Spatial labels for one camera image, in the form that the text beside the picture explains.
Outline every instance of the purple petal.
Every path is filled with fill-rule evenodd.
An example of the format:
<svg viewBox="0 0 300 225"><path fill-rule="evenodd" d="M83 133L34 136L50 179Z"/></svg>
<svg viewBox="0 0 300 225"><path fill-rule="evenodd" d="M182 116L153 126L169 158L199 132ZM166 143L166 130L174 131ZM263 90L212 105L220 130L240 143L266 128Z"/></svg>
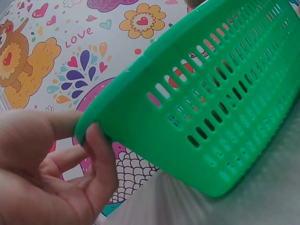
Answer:
<svg viewBox="0 0 300 225"><path fill-rule="evenodd" d="M77 70L70 70L67 72L67 79L71 81L83 78L84 76L82 75L82 73L78 72Z"/></svg>
<svg viewBox="0 0 300 225"><path fill-rule="evenodd" d="M83 70L85 71L90 60L90 52L88 50L84 50L80 55L80 62Z"/></svg>
<svg viewBox="0 0 300 225"><path fill-rule="evenodd" d="M83 90L76 90L72 93L72 98L78 98L83 93Z"/></svg>
<svg viewBox="0 0 300 225"><path fill-rule="evenodd" d="M90 77L90 81L93 80L93 77L94 77L95 73L96 73L96 67L91 67L91 68L89 69L89 77Z"/></svg>
<svg viewBox="0 0 300 225"><path fill-rule="evenodd" d="M72 83L63 83L61 89L68 90L72 86Z"/></svg>
<svg viewBox="0 0 300 225"><path fill-rule="evenodd" d="M88 86L88 84L87 84L86 82L84 82L84 81L77 81L77 82L75 83L75 87L76 87L76 88L82 88L82 87L84 87L84 86Z"/></svg>

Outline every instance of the purple cloud shape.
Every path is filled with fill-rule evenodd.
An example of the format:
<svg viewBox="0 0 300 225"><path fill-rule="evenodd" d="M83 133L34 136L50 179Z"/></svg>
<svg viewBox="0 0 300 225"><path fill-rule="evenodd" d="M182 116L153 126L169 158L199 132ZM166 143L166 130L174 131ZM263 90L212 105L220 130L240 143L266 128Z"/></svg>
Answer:
<svg viewBox="0 0 300 225"><path fill-rule="evenodd" d="M139 0L88 0L89 8L97 9L101 13L107 13L114 10L119 5L132 5Z"/></svg>

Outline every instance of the yellow flower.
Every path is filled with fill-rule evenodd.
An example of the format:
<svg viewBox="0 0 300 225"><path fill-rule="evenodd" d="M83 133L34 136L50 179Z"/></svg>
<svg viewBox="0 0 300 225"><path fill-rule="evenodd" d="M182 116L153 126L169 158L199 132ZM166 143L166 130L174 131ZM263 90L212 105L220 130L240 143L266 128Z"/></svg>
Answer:
<svg viewBox="0 0 300 225"><path fill-rule="evenodd" d="M143 38L151 38L155 30L162 30L165 23L166 15L160 11L160 6L149 6L146 3L138 5L136 11L130 10L125 13L126 20L120 23L120 29L128 31L128 36L131 39L136 39L140 36Z"/></svg>

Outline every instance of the red dot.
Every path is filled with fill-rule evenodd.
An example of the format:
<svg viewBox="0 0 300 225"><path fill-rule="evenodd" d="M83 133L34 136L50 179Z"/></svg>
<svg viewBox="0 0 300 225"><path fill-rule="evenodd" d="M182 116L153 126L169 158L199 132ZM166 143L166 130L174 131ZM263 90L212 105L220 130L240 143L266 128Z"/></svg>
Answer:
<svg viewBox="0 0 300 225"><path fill-rule="evenodd" d="M139 48L135 49L135 54L139 55L141 53L142 53L141 49L139 49Z"/></svg>

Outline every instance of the basket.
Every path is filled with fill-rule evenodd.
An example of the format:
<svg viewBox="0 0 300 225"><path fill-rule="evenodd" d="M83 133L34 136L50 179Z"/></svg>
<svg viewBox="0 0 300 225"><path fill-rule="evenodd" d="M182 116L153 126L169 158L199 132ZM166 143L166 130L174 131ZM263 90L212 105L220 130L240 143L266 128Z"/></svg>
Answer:
<svg viewBox="0 0 300 225"><path fill-rule="evenodd" d="M262 153L299 90L300 20L287 0L209 0L93 101L89 125L212 196Z"/></svg>

